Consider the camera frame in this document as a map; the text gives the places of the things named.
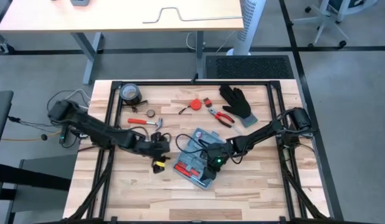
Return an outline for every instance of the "wooden tabletop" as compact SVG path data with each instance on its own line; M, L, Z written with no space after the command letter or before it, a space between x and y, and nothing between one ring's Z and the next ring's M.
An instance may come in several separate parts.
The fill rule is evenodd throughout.
M211 21L179 20L176 10L166 9L155 24L162 7L178 7L184 19L241 16L239 0L90 0L86 7L70 0L13 0L0 23L1 32L89 32L159 30L241 30L242 19Z
M107 110L111 82L110 80L95 82L88 110L90 115L102 121ZM286 108L302 106L296 81L280 80L280 83ZM271 120L268 94L264 86L238 87L243 90L258 122L244 129L240 121L231 116L235 118L237 127L244 134L249 134ZM143 99L148 100L148 105L139 106L137 114L132 113L129 108L123 109L121 127L123 129L133 127L134 125L127 123L128 118L146 119L146 111L152 109L156 111L156 116L152 120L163 118L163 127L160 131L171 133L173 138L180 133L192 134L197 127L208 132L215 131L222 139L236 136L234 129L221 125L206 108L199 111L187 109L182 115L178 115L188 102L205 97L212 100L215 109L223 111L221 106L227 103L220 96L218 89L218 86L140 86ZM153 126L146 127L150 134L154 132ZM181 138L180 145L186 142L186 138ZM307 139L302 139L302 143L311 146L311 142ZM89 141L84 141L80 147L89 145ZM256 145L244 157L242 164L236 165L228 161L209 190L194 186L172 170L171 165L178 154L179 150L172 140L171 152L168 154L172 159L166 162L164 172L154 174L151 170L151 159L116 149L105 219L117 216L118 220L123 221L276 221L279 220L279 216L288 216L275 138ZM97 155L98 149L78 154L64 217L73 214L89 193ZM328 215L313 152L305 147L299 147L296 150L296 157L303 190L320 211ZM293 190L292 195L295 213L298 215L297 198ZM100 204L100 200L99 194L96 205ZM97 214L98 206L95 207L95 215Z

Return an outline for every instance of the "gray floor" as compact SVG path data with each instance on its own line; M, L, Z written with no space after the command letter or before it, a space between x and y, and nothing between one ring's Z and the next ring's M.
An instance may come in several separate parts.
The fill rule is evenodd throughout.
M0 10L5 0L0 0ZM285 0L291 19L308 17L303 9L316 1ZM341 27L350 46L385 45L385 1L347 17ZM316 25L293 27L299 46L310 43ZM220 46L229 32L205 32L207 46ZM4 34L17 50L78 49L68 34ZM105 33L105 49L184 47L187 32ZM194 36L189 40L194 43ZM338 33L325 30L319 46L335 46ZM226 46L232 46L232 39ZM254 47L290 46L278 1L268 0ZM293 71L295 64L289 55ZM300 54L340 204L347 220L385 223L385 52L305 52ZM46 102L59 90L83 88L84 55L0 56L0 90L13 90L12 116L48 123ZM97 79L191 78L194 54L100 55ZM39 130L7 123L7 138L35 138ZM46 142L2 142L0 163L75 154L56 138ZM8 203L0 203L0 223ZM17 214L15 223L54 221L62 211Z

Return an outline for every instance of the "hammer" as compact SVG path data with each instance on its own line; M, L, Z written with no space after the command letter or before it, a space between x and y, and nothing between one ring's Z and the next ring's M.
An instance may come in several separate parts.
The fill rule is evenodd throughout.
M157 131L159 128L162 128L162 118L160 118L157 123L155 123L153 121L145 121L145 120L140 120L140 119L129 118L128 123L129 124L155 124L156 125L155 131Z

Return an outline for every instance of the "red-handled pliers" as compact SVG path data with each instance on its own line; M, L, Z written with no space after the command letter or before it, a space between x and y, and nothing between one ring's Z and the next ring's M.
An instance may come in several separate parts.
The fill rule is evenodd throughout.
M209 108L208 109L209 112L211 112L211 114L213 114L215 116L215 118L221 123L223 124L224 126L228 127L228 128L231 128L232 125L231 124L227 124L225 121L221 120L221 117L224 117L226 119L228 119L231 123L235 123L235 121L230 118L228 115L224 114L224 113L221 113L221 112L217 112L215 109L212 109L212 108Z

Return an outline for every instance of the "black glove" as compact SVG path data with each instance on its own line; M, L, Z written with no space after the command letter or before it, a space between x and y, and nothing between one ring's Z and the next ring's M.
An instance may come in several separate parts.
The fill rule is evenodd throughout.
M220 95L230 104L230 106L223 106L225 111L238 116L244 127L257 122L245 99L244 93L240 89L234 88L234 90L231 90L229 85L221 85L219 90Z

